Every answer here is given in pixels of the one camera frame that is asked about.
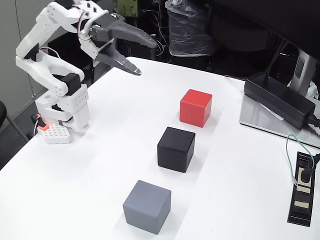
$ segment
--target black cube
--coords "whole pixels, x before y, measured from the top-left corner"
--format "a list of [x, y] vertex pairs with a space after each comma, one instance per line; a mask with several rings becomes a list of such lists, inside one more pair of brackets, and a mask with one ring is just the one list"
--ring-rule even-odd
[[167, 127], [158, 143], [158, 165], [185, 173], [195, 150], [196, 134]]

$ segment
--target black power adapter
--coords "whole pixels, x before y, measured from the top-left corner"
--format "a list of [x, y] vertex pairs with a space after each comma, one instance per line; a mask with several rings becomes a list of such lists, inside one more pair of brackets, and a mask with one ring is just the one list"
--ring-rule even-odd
[[244, 93], [286, 121], [302, 129], [308, 123], [320, 124], [314, 116], [316, 105], [272, 77], [259, 72], [245, 81]]

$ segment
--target robotic arm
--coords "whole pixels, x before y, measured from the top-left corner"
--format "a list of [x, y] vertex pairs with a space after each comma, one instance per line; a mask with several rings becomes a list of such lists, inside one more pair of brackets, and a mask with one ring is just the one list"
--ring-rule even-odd
[[[62, 27], [75, 33], [81, 49], [95, 64], [102, 62], [130, 74], [142, 72], [114, 47], [114, 39], [137, 42], [149, 48], [157, 43], [144, 31], [128, 25], [116, 13], [109, 14], [98, 4], [89, 0], [55, 0], [42, 10], [36, 25], [16, 49], [16, 65], [27, 72], [36, 82], [48, 89], [36, 105], [44, 124], [38, 131], [47, 136], [50, 125], [71, 127], [76, 132], [88, 125], [90, 120], [87, 86], [82, 70], [72, 64], [50, 56], [42, 46], [52, 34]], [[62, 76], [61, 80], [54, 75]], [[71, 140], [48, 140], [47, 143], [67, 143]]]

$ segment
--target chair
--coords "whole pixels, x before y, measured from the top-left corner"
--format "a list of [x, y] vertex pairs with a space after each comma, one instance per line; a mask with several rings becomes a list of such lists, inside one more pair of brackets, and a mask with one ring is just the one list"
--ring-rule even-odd
[[26, 142], [29, 142], [28, 138], [24, 133], [21, 131], [21, 129], [18, 127], [18, 125], [14, 122], [14, 120], [7, 114], [6, 106], [2, 101], [0, 101], [0, 128], [2, 124], [4, 123], [5, 119], [9, 121], [9, 123], [13, 126], [13, 128], [18, 132], [18, 134], [25, 140]]

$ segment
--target power outlet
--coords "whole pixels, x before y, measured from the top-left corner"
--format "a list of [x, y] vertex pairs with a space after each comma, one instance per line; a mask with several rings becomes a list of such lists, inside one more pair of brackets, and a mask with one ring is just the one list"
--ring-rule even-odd
[[288, 223], [298, 224], [310, 227], [312, 207], [314, 201], [315, 190], [315, 172], [313, 171], [310, 181], [303, 182], [301, 174], [307, 167], [311, 157], [302, 152], [297, 153], [295, 179], [297, 179], [298, 186], [293, 186], [290, 210], [288, 215]]

